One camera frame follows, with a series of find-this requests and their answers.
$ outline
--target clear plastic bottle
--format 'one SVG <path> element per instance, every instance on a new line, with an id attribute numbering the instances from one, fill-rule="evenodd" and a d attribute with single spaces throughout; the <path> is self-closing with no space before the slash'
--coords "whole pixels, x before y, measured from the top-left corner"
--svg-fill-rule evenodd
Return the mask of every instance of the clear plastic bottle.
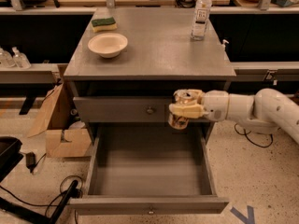
<path id="1" fill-rule="evenodd" d="M 12 48 L 15 53 L 13 56 L 13 61 L 18 65 L 20 69 L 28 69 L 31 67 L 26 55 L 24 53 L 19 52 L 19 50 L 14 47 Z"/>
<path id="2" fill-rule="evenodd" d="M 15 62 L 12 60 L 12 56 L 10 53 L 6 50 L 3 50 L 0 47 L 0 66 L 3 66 L 5 68 L 9 68 L 16 65 Z"/>
<path id="3" fill-rule="evenodd" d="M 203 40 L 205 38 L 206 27 L 211 7 L 212 0 L 196 1 L 191 32 L 192 39 Z"/>

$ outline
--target cardboard box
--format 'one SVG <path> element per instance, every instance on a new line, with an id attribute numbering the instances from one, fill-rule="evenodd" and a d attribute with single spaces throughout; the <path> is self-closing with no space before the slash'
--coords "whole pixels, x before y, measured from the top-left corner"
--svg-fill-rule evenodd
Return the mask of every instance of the cardboard box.
<path id="1" fill-rule="evenodd" d="M 60 85 L 47 93 L 38 111 L 27 137 L 46 132 L 47 157 L 90 156 L 89 148 L 92 140 L 87 129 L 67 129 L 71 108 L 72 102 L 64 85 Z"/>

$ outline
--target green and yellow sponge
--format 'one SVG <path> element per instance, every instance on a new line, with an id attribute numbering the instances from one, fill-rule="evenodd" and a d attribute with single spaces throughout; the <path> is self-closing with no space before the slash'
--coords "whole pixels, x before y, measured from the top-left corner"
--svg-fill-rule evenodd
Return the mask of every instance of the green and yellow sponge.
<path id="1" fill-rule="evenodd" d="M 106 19 L 94 19 L 92 20 L 93 32 L 98 33 L 105 30 L 115 30 L 117 29 L 117 24 L 113 17 Z"/>

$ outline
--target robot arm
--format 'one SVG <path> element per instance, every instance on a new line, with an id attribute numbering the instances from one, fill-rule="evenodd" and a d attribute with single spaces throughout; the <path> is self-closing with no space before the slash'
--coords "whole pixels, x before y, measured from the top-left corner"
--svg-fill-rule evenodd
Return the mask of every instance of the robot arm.
<path id="1" fill-rule="evenodd" d="M 174 98 L 169 124 L 176 129 L 186 128 L 189 119 L 227 119 L 256 133 L 271 134 L 280 127 L 299 144 L 299 106 L 279 91 L 263 89 L 256 95 L 239 95 L 178 90 Z"/>

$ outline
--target black chair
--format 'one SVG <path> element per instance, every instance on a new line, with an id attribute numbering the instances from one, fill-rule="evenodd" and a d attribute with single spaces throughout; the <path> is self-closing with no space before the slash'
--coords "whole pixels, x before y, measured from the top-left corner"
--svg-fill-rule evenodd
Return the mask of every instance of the black chair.
<path id="1" fill-rule="evenodd" d="M 14 167 L 23 158 L 20 153 L 21 141 L 14 137 L 0 137 L 0 182 L 14 169 Z M 65 192 L 63 198 L 59 202 L 55 211 L 51 217 L 45 217 L 36 212 L 33 212 L 25 207 L 17 205 L 15 203 L 10 203 L 5 199 L 0 197 L 0 209 L 14 215 L 18 218 L 24 219 L 31 223 L 36 224 L 53 224 L 56 223 L 60 214 L 64 211 L 64 207 L 70 198 L 78 197 L 78 190 L 76 186 L 78 181 L 74 180 L 67 191 Z"/>

